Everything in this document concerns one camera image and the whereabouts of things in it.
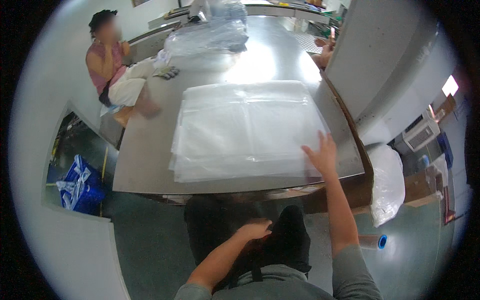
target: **person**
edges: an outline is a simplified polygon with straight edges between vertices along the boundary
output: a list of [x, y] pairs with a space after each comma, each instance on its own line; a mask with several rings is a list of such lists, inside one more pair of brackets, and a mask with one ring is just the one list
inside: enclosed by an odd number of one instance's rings
[[[122, 57], [129, 55], [128, 42], [120, 42], [120, 31], [115, 26], [117, 11], [102, 10], [93, 15], [88, 24], [92, 45], [86, 54], [86, 65], [90, 78], [96, 87], [99, 100], [105, 106], [136, 107], [145, 116], [154, 115], [158, 106], [150, 100], [146, 78], [154, 72], [150, 62], [141, 62], [127, 67]], [[132, 109], [123, 116], [128, 118]]]
[[310, 238], [297, 206], [285, 208], [273, 227], [272, 221], [256, 218], [233, 231], [222, 207], [192, 198], [185, 220], [197, 267], [175, 300], [382, 299], [364, 262], [357, 226], [338, 180], [336, 145], [330, 134], [324, 137], [319, 132], [319, 139], [320, 152], [302, 149], [326, 184], [333, 296], [307, 283]]
[[335, 43], [336, 42], [332, 38], [332, 36], [329, 36], [328, 40], [324, 40], [319, 37], [315, 39], [315, 45], [317, 47], [322, 47], [322, 53], [313, 54], [311, 58], [319, 69], [325, 70], [325, 68], [327, 67], [328, 62], [332, 57], [333, 50], [335, 50]]

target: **white pants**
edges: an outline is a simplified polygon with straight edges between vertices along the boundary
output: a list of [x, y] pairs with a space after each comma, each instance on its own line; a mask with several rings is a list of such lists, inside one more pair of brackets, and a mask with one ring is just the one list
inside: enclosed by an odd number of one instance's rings
[[134, 106], [146, 83], [155, 71], [153, 60], [145, 59], [128, 67], [125, 73], [108, 88], [108, 97], [114, 105]]

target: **gray shirt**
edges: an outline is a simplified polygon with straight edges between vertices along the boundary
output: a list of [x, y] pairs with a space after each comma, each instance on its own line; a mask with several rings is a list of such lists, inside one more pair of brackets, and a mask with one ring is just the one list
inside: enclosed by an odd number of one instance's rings
[[255, 282], [252, 273], [239, 277], [238, 286], [210, 292], [196, 284], [180, 287], [175, 300], [234, 300], [234, 299], [382, 299], [368, 272], [360, 247], [350, 245], [333, 259], [333, 296], [307, 282], [304, 273], [283, 264], [261, 268], [263, 281]]

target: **clear plastic sheet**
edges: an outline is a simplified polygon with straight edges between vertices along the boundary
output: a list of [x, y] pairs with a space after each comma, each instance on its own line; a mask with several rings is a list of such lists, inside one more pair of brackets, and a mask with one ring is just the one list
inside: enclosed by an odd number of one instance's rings
[[246, 23], [247, 9], [239, 0], [205, 0], [203, 13], [209, 22], [218, 20], [242, 20]]
[[247, 11], [240, 1], [206, 1], [208, 23], [184, 27], [172, 32], [164, 43], [171, 56], [189, 56], [211, 51], [245, 50]]
[[298, 81], [187, 89], [172, 143], [178, 182], [303, 171], [300, 146], [318, 150], [322, 117]]
[[388, 145], [380, 145], [368, 156], [373, 167], [372, 205], [373, 226], [393, 219], [405, 199], [403, 164], [398, 153]]

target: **window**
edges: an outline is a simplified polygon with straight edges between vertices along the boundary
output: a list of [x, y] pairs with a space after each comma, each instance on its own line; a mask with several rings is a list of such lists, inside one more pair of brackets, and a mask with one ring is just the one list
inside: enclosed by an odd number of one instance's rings
[[442, 91], [444, 92], [445, 96], [448, 96], [449, 94], [452, 94], [452, 96], [454, 96], [457, 90], [458, 90], [458, 85], [456, 84], [456, 81], [453, 78], [453, 76], [450, 75], [450, 77], [447, 79], [447, 82], [442, 87]]

